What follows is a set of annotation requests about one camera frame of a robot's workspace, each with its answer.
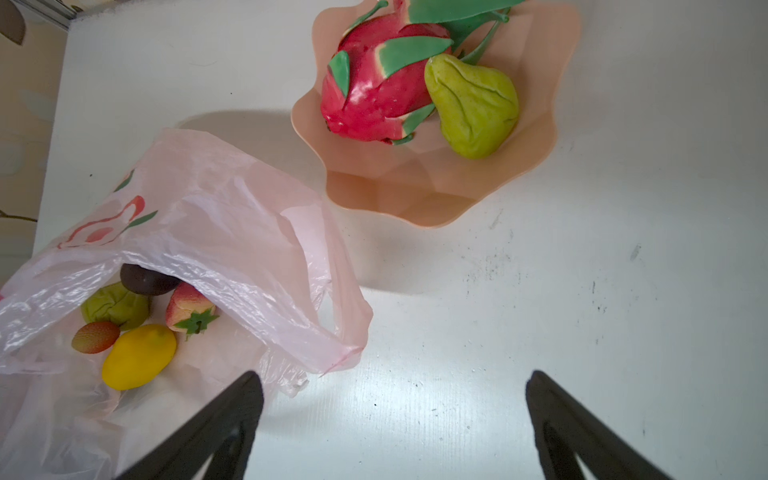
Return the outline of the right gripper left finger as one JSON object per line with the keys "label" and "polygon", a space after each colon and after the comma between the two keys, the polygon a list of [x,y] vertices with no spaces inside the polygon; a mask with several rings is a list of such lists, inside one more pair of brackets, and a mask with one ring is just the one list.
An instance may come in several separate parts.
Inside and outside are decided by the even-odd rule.
{"label": "right gripper left finger", "polygon": [[260,377],[247,371],[121,479],[242,479],[263,413]]}

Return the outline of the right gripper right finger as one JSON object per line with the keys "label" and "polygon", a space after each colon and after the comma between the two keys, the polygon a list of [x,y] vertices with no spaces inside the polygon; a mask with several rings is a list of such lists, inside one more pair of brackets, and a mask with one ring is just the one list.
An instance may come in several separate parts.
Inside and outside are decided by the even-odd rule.
{"label": "right gripper right finger", "polygon": [[597,479],[669,477],[546,373],[532,373],[525,397],[545,478],[582,479],[582,465]]}

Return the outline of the yellow lemon toy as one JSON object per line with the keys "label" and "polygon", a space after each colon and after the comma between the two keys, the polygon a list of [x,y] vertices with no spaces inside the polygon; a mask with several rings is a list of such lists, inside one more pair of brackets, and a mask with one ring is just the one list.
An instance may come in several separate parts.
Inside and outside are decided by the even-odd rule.
{"label": "yellow lemon toy", "polygon": [[157,377],[177,349],[175,333],[164,325],[149,324],[123,334],[102,367],[104,383],[118,391],[141,387]]}

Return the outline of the large strawberry toy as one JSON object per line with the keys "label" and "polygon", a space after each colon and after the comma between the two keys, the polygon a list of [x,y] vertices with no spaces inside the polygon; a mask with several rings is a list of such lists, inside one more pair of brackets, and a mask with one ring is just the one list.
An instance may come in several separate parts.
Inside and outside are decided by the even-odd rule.
{"label": "large strawberry toy", "polygon": [[186,339],[207,330],[219,318],[217,307],[194,286],[182,282],[176,287],[166,308],[166,326]]}

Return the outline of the small strawberry toy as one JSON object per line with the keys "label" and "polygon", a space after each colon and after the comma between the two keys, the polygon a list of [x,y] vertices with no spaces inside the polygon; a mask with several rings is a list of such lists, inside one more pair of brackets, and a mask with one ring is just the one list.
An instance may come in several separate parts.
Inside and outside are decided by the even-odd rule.
{"label": "small strawberry toy", "polygon": [[110,348],[120,334],[120,328],[110,321],[88,323],[75,333],[71,347],[83,354],[98,354]]}

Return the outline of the green pear toy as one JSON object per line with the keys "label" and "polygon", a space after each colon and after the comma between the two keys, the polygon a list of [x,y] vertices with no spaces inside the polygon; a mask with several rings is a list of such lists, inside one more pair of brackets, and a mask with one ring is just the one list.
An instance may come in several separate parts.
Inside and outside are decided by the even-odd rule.
{"label": "green pear toy", "polygon": [[121,282],[104,286],[80,307],[88,324],[109,321],[121,331],[141,326],[150,316],[151,299],[128,290]]}
{"label": "green pear toy", "polygon": [[440,54],[428,60],[424,80],[444,139],[472,160],[496,152],[520,116],[517,90],[503,72]]}

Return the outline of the dark purple mangosteen toy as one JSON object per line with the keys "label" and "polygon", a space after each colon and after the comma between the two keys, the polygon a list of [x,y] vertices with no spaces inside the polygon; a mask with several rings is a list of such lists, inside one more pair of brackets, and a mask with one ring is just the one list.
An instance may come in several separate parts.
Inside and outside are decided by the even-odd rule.
{"label": "dark purple mangosteen toy", "polygon": [[149,270],[136,264],[122,265],[120,281],[128,291],[145,296],[164,295],[181,284],[179,278]]}

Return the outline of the pink plastic fruit-print bag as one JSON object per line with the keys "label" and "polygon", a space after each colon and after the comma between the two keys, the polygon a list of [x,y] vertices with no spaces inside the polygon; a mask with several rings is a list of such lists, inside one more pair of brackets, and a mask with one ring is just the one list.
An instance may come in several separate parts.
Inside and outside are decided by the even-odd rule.
{"label": "pink plastic fruit-print bag", "polygon": [[373,317],[321,197],[167,130],[1,289],[1,475],[110,479],[236,378],[295,395]]}

